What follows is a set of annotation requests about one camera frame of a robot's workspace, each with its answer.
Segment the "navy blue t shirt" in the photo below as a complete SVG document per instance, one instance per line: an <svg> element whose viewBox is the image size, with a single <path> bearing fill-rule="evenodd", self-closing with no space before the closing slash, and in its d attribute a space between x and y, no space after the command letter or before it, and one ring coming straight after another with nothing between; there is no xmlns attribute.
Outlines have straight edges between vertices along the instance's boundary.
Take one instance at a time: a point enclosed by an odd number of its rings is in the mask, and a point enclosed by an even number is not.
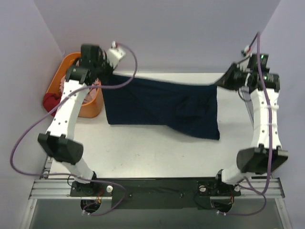
<svg viewBox="0 0 305 229"><path fill-rule="evenodd" d="M196 138L219 140L217 88L135 78L102 91L111 125L165 125Z"/></svg>

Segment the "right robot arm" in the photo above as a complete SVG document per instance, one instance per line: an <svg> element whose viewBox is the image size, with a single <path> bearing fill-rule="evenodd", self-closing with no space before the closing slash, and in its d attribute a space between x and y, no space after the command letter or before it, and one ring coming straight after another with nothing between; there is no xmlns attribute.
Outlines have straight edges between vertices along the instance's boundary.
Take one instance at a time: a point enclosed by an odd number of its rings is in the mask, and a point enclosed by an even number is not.
<svg viewBox="0 0 305 229"><path fill-rule="evenodd" d="M268 54L249 54L234 62L214 84L230 91L247 89L253 111L253 138L248 148L241 149L236 164L220 172L221 179L213 182L213 191L224 195L230 185L237 185L253 175L271 173L288 159L279 138L277 111L280 78L270 73L266 64Z"/></svg>

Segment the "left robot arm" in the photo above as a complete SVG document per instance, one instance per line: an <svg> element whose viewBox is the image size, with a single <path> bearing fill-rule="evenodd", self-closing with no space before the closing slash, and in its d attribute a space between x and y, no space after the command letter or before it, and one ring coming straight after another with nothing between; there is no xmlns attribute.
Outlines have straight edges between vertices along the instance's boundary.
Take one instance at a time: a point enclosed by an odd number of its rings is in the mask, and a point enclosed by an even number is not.
<svg viewBox="0 0 305 229"><path fill-rule="evenodd" d="M83 44L80 55L67 65L53 121L46 132L38 136L45 153L67 168L75 181L82 184L81 191L88 197L97 193L98 184L92 181L95 172L82 158L83 144L74 140L76 121L90 90L99 91L101 79L110 76L125 55L116 42L107 51L97 45Z"/></svg>

